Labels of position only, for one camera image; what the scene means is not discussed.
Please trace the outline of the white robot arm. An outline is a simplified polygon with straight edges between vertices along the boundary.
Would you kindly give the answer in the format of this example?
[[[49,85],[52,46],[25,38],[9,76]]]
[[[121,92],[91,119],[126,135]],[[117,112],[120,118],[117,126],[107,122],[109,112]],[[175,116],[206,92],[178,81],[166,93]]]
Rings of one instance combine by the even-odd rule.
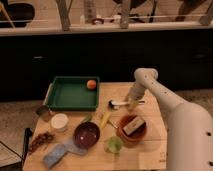
[[[157,81],[158,71],[138,68],[126,98],[133,104],[149,90],[169,110],[167,171],[213,171],[213,117],[202,106],[178,96]]]

